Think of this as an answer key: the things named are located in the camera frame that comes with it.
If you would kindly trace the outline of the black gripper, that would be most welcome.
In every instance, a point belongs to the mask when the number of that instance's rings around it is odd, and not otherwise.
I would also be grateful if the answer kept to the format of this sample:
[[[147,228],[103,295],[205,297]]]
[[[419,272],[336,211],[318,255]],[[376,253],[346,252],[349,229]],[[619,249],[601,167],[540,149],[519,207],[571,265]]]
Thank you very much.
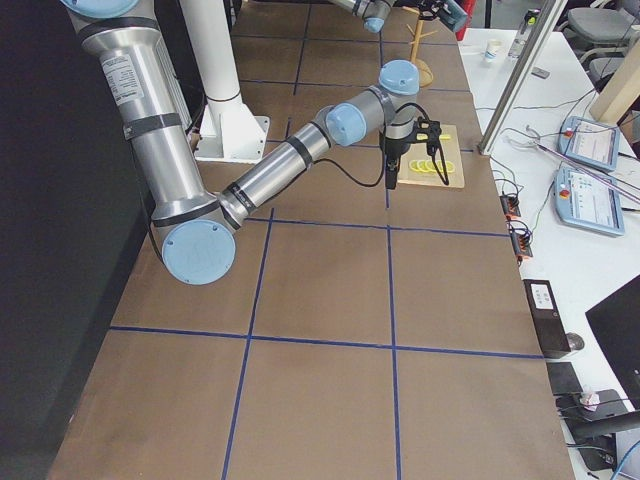
[[[381,135],[381,150],[385,159],[385,188],[395,189],[401,157],[408,150],[407,140]]]

